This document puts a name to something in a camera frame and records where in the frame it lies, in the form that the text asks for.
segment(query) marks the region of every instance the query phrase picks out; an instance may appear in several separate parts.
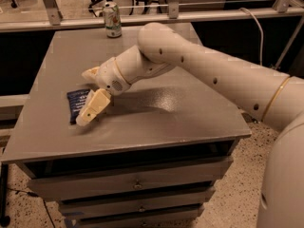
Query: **aluminum can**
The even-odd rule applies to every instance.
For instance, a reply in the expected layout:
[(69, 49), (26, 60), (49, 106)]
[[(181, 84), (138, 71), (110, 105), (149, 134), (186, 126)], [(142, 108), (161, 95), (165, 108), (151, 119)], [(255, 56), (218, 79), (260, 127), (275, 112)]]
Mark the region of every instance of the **aluminum can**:
[(122, 35), (122, 22), (120, 10), (116, 3), (106, 2), (103, 10), (105, 32), (108, 37), (119, 37)]

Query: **table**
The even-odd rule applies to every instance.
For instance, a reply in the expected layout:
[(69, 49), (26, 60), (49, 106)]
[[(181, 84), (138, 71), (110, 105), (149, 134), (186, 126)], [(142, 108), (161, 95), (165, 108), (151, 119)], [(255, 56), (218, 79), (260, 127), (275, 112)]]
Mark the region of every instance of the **table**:
[[(170, 27), (200, 42), (190, 24)], [(70, 125), (67, 92), (94, 88), (81, 73), (135, 45), (139, 29), (57, 31), (1, 158), (80, 227), (196, 218), (251, 134), (233, 104), (178, 67), (137, 82), (90, 125)]]

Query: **speckled floor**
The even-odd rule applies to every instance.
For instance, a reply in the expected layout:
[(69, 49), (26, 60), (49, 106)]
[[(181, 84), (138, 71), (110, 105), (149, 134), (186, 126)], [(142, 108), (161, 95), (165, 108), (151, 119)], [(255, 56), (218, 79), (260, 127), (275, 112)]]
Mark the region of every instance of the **speckled floor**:
[[(250, 228), (256, 227), (259, 194), (265, 163), (277, 133), (263, 123), (253, 123), (243, 114), (252, 130), (251, 138), (241, 140), (233, 152), (234, 162), (224, 178), (216, 182), (216, 193), (206, 204), (202, 215), (194, 221), (177, 220), (158, 227), (183, 228)], [(15, 165), (9, 166), (7, 215), (9, 228), (52, 227), (44, 202), (24, 192), (29, 178)], [(55, 202), (47, 209), (56, 228), (66, 228), (64, 217)]]

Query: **drawer knob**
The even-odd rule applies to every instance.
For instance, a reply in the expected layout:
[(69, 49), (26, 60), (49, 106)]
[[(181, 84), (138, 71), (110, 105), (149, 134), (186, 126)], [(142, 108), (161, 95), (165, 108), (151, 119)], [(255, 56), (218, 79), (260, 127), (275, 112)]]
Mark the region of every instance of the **drawer knob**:
[(134, 184), (133, 188), (135, 190), (140, 190), (143, 188), (143, 186), (140, 184), (140, 182), (137, 180), (136, 183)]
[(139, 208), (139, 212), (144, 212), (145, 211), (145, 208), (143, 208), (142, 206), (141, 206), (141, 208)]

